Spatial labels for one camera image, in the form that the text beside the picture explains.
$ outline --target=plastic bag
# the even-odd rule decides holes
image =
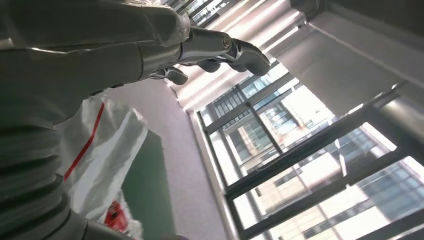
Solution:
[[[142,224],[133,219],[122,191],[118,192],[115,200],[110,205],[104,224],[134,240],[142,240]]]
[[[71,208],[104,223],[146,139],[146,123],[134,108],[93,96],[55,128],[62,135],[57,172],[64,176]]]

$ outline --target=robotic hand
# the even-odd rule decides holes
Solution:
[[[82,100],[173,67],[221,63],[264,75],[270,62],[226,33],[189,27],[137,0],[0,0],[0,239],[124,240],[70,209],[54,125]]]
[[[179,48],[177,60],[159,65],[149,77],[166,78],[177,85],[182,85],[188,77],[179,69],[168,66],[177,63],[184,66],[197,65],[209,73],[217,71],[221,63],[229,64],[238,72],[249,70],[257,76],[263,76],[270,70],[270,62],[257,47],[231,38],[224,32],[191,27],[189,38],[182,42]]]

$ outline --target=wall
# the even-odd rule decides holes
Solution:
[[[302,40],[271,54],[338,116],[395,83],[424,87],[424,54],[417,49],[330,12],[301,32]]]
[[[106,94],[136,108],[161,137],[176,232],[191,240],[228,239],[192,123],[174,92],[162,80],[146,79]]]

